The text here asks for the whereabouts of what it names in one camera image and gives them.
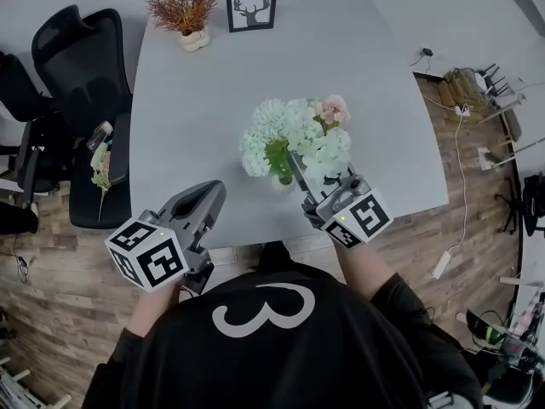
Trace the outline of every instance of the black sleeve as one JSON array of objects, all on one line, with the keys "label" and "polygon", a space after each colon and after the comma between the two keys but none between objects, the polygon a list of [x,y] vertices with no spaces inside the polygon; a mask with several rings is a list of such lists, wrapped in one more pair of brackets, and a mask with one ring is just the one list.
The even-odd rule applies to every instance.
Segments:
[{"label": "black sleeve", "polygon": [[481,408],[477,377],[459,351],[433,330],[424,304],[398,274],[371,301],[395,325],[410,345],[429,391],[450,391]]},{"label": "black sleeve", "polygon": [[125,366],[130,356],[140,347],[141,341],[141,337],[123,329],[109,361],[96,367],[83,401],[83,409],[107,409],[121,406],[119,396]]}]

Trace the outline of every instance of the white number 3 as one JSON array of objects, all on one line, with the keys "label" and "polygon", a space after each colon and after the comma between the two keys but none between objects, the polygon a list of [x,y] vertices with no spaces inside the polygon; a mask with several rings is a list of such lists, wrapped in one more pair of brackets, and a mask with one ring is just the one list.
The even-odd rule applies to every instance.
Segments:
[{"label": "white number 3", "polygon": [[266,285],[258,285],[256,288],[271,286],[273,288],[284,288],[286,290],[296,291],[303,298],[303,307],[295,315],[289,317],[274,312],[271,307],[265,302],[259,313],[246,324],[231,325],[225,321],[227,306],[219,306],[212,313],[212,320],[217,329],[228,337],[247,337],[258,330],[267,321],[271,321],[274,325],[283,329],[293,329],[306,320],[314,310],[316,300],[314,294],[304,286],[292,285],[291,283],[269,283]]}]

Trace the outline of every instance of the white marker cube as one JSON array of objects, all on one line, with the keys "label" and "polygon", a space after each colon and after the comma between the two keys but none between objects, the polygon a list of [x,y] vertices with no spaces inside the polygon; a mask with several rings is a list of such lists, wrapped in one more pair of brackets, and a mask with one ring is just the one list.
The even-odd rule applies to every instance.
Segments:
[{"label": "white marker cube", "polygon": [[131,218],[110,235],[106,246],[123,277],[147,292],[189,270],[176,233],[138,218]]},{"label": "white marker cube", "polygon": [[337,212],[322,227],[332,239],[351,249],[368,243],[393,222],[378,189],[371,189]]}]

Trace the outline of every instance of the chair headrest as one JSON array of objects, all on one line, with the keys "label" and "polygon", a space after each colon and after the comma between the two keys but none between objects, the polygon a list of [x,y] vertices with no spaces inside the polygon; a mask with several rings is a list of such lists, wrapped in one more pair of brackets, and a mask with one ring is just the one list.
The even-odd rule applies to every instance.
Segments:
[{"label": "chair headrest", "polygon": [[70,44],[95,32],[95,28],[83,22],[75,4],[60,10],[38,29],[32,39],[34,64],[47,62]]}]

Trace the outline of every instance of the black picture frame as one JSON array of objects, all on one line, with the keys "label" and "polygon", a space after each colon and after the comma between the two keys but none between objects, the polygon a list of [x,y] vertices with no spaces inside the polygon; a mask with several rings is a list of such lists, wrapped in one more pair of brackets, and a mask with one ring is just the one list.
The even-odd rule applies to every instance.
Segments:
[{"label": "black picture frame", "polygon": [[258,26],[237,27],[233,26],[232,22],[232,0],[226,0],[227,3],[227,17],[229,19],[229,32],[244,32],[244,31],[256,31],[260,29],[272,29],[274,27],[274,13],[276,12],[276,0],[271,0],[271,12],[269,21],[267,23],[260,23]]}]

